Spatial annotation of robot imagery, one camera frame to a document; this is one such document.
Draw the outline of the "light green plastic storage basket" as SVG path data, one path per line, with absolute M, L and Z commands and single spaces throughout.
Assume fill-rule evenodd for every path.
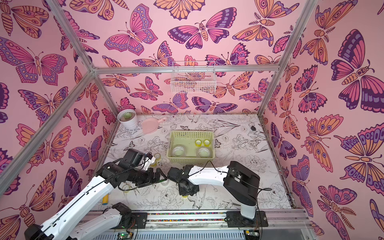
M 197 157 L 197 149 L 195 141 L 196 140 L 210 140 L 211 145 L 208 147 L 212 151 L 211 158 L 199 158 Z M 176 145 L 183 145 L 186 147 L 186 156 L 182 158 L 172 157 L 172 148 Z M 167 149 L 167 158 L 172 163 L 177 163 L 181 165 L 192 164 L 204 164 L 207 161 L 212 161 L 216 157 L 215 152 L 215 136 L 211 131 L 171 131 L 170 133 L 170 142 Z

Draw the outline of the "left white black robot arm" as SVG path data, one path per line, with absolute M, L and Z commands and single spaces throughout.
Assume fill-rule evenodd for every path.
M 144 169 L 147 162 L 127 163 L 122 159 L 104 164 L 76 197 L 41 225 L 33 224 L 25 231 L 27 240 L 91 240 L 112 228 L 130 229 L 137 225 L 132 210 L 117 203 L 101 216 L 85 223 L 80 221 L 103 197 L 126 181 L 139 188 L 167 179 L 161 169 Z

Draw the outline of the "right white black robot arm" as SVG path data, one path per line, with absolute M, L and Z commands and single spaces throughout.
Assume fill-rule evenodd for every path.
M 222 186 L 241 204 L 241 216 L 254 219 L 259 195 L 260 176 L 239 162 L 228 166 L 204 167 L 186 165 L 183 169 L 170 168 L 167 178 L 179 186 L 181 196 L 193 196 L 201 185 Z

